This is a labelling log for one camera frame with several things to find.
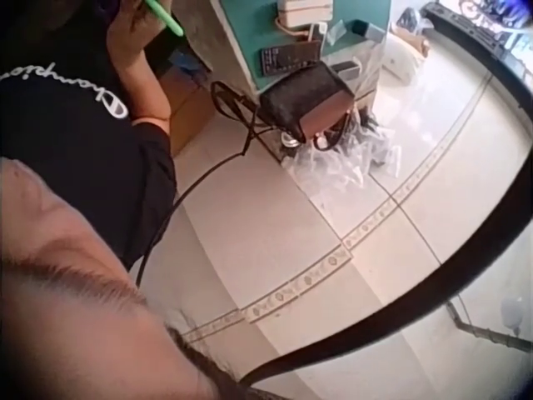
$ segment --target black remote control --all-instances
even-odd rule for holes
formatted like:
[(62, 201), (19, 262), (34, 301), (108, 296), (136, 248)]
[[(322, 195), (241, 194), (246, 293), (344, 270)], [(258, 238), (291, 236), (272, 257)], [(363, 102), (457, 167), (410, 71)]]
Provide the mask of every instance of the black remote control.
[(263, 76), (290, 73), (320, 60), (320, 41), (295, 42), (261, 50)]

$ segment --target green pen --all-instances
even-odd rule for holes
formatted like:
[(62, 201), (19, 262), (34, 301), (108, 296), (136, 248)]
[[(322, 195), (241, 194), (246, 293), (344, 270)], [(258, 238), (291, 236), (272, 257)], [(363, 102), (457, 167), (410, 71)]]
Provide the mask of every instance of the green pen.
[(176, 22), (172, 15), (170, 15), (165, 8), (157, 0), (144, 0), (148, 7), (150, 7), (154, 14), (161, 19), (167, 27), (173, 31), (177, 36), (183, 36), (183, 29), (180, 27), (179, 23)]

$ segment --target cardboard box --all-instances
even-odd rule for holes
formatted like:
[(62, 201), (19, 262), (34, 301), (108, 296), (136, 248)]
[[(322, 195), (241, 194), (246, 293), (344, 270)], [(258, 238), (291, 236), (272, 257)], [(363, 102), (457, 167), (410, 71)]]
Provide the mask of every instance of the cardboard box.
[(175, 157), (211, 121), (215, 108), (211, 94), (177, 68), (167, 71), (159, 82), (172, 108), (170, 142)]

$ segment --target white packaging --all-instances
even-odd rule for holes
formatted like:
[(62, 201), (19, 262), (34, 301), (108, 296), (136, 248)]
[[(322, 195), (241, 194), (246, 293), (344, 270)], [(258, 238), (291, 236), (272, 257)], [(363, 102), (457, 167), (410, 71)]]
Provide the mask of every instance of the white packaging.
[(277, 0), (280, 23), (287, 28), (333, 19), (333, 0)]
[(414, 47), (394, 33), (386, 35), (383, 67), (409, 85), (415, 79), (426, 59)]

